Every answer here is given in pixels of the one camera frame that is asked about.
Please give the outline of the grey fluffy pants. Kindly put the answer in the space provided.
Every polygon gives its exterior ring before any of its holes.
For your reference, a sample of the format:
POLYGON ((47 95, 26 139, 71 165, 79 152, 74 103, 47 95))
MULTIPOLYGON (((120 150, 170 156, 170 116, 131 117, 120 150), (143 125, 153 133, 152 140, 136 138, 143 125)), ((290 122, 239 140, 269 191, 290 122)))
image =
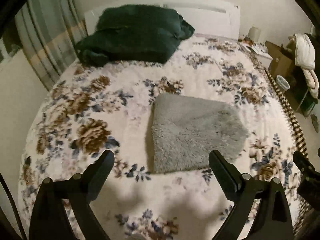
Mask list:
POLYGON ((152 122, 153 170, 207 168, 212 150, 233 163, 248 136, 236 108, 225 102, 161 94, 155 100, 152 122))

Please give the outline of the white plastic bucket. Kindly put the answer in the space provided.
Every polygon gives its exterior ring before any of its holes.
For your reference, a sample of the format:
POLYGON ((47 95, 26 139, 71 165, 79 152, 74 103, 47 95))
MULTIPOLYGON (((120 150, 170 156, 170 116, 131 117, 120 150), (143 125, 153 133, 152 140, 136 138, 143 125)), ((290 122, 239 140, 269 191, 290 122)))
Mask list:
POLYGON ((276 76, 276 83, 283 93, 285 93, 286 91, 288 91, 290 89, 290 84, 281 75, 276 76))

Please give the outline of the brown cardboard box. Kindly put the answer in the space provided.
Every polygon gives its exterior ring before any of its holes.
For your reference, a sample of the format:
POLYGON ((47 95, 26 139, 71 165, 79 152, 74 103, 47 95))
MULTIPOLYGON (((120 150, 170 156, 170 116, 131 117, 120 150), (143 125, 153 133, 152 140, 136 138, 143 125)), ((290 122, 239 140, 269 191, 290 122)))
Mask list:
POLYGON ((288 77, 292 74, 295 68, 294 62, 291 58, 283 54, 282 48, 270 41, 266 41, 265 45, 268 49, 268 54, 272 57, 269 67, 269 72, 272 77, 276 78, 277 75, 288 77))

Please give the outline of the white clothes pile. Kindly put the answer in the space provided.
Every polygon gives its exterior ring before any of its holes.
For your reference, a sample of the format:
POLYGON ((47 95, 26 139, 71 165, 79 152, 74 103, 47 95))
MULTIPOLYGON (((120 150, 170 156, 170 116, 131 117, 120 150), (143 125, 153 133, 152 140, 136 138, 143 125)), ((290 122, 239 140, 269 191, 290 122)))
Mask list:
POLYGON ((318 99, 319 80, 315 73, 315 48, 307 34, 294 34, 290 41, 295 44, 295 65, 302 69, 311 96, 318 99))

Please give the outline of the white nightstand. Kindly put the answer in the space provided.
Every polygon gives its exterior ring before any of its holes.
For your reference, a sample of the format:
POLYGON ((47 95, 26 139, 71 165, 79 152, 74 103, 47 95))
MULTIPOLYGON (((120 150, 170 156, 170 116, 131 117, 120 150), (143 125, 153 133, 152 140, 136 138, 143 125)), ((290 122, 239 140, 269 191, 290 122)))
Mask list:
POLYGON ((240 44, 245 50, 252 52, 265 68, 269 68, 273 58, 266 51, 266 47, 261 46, 251 40, 243 40, 240 42, 240 44))

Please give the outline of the white cylindrical lamp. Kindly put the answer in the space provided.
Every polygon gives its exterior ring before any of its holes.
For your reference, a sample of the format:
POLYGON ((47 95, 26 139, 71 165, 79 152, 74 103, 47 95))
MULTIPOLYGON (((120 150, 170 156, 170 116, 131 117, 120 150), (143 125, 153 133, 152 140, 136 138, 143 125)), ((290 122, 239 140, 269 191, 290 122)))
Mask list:
POLYGON ((255 27, 255 26, 252 26, 248 31, 247 37, 251 41, 257 43, 259 41, 260 34, 261 34, 261 29, 255 27))

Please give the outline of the striped beige grey curtain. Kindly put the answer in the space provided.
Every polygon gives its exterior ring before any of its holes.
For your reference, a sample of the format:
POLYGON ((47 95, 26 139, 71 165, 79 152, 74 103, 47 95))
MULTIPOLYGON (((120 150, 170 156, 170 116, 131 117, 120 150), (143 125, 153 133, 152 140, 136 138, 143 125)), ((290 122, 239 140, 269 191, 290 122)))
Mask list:
POLYGON ((76 60, 87 35, 73 0, 28 0, 15 16, 24 54, 46 90, 76 60))

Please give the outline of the dark green folded blanket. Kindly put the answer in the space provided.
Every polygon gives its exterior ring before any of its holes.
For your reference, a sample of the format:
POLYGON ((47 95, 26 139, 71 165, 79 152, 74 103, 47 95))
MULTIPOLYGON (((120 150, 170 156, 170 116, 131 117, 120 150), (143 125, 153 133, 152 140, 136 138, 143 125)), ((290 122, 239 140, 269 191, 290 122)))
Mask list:
POLYGON ((194 31, 174 9, 128 4, 105 9, 75 51, 80 62, 95 67, 119 60, 166 63, 194 31))

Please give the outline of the white bed headboard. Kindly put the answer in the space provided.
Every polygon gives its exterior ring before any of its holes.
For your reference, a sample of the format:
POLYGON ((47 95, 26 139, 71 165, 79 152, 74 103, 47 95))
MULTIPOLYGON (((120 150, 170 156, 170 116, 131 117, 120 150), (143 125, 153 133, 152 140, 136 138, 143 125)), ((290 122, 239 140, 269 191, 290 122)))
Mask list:
POLYGON ((239 37, 240 7, 221 0, 118 0, 85 12, 87 33, 94 33, 97 21, 105 9, 126 4, 147 4, 174 9, 195 28, 196 34, 233 40, 239 37))

